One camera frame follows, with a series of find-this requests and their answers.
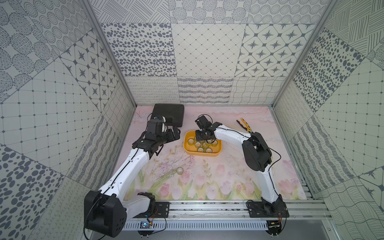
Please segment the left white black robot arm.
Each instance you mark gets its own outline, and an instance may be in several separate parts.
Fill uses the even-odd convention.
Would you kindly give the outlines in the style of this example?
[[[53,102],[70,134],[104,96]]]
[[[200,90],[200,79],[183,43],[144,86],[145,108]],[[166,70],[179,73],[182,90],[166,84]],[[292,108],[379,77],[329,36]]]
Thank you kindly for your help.
[[[146,130],[132,144],[132,150],[118,171],[98,191],[89,191],[84,199],[84,230],[116,237],[126,221],[143,215],[153,218],[158,208],[152,193],[140,192],[129,201],[125,194],[132,182],[151,159],[158,156],[164,144],[180,139],[177,127],[169,129],[164,119],[150,119]]]

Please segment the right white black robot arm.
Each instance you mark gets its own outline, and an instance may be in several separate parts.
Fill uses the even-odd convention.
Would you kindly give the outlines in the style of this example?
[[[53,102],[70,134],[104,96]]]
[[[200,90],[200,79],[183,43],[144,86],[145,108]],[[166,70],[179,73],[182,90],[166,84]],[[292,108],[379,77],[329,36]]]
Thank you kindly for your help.
[[[205,115],[198,116],[195,123],[199,127],[195,131],[198,141],[221,140],[242,146],[247,166],[257,172],[265,209],[276,211],[278,207],[283,206],[283,198],[278,193],[271,174],[272,156],[276,151],[267,145],[260,133],[241,133],[219,122],[212,123]]]

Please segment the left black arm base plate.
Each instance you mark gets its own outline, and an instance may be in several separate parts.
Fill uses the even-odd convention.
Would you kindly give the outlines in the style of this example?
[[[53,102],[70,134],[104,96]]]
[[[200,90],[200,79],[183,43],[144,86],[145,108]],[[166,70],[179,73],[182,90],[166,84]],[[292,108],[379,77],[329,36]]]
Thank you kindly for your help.
[[[170,202],[155,202],[154,210],[151,212],[141,213],[135,218],[168,218],[170,211]]]

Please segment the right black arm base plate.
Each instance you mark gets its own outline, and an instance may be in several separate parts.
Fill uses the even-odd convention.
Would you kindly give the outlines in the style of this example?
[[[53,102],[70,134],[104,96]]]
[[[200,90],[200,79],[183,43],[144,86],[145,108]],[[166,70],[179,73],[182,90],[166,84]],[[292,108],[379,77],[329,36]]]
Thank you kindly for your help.
[[[269,202],[255,202],[248,200],[246,202],[250,218],[289,218],[290,214],[284,202],[276,201],[271,204]]]

